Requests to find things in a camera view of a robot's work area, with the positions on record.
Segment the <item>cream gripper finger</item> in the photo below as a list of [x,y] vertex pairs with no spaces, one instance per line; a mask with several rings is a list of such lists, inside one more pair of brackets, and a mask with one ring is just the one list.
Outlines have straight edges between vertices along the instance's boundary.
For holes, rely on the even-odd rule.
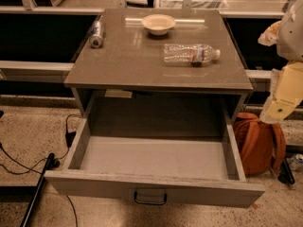
[[265,31],[259,36],[258,43],[266,46],[276,44],[280,21],[274,22],[268,26]]

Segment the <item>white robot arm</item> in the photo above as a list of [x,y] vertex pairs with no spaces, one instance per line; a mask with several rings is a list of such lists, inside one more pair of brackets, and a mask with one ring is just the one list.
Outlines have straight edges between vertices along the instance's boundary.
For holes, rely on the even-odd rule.
[[288,117],[303,100],[303,0],[296,0],[283,18],[259,36],[258,43],[276,45],[279,57],[288,63],[272,70],[270,95],[260,114],[264,123],[274,124]]

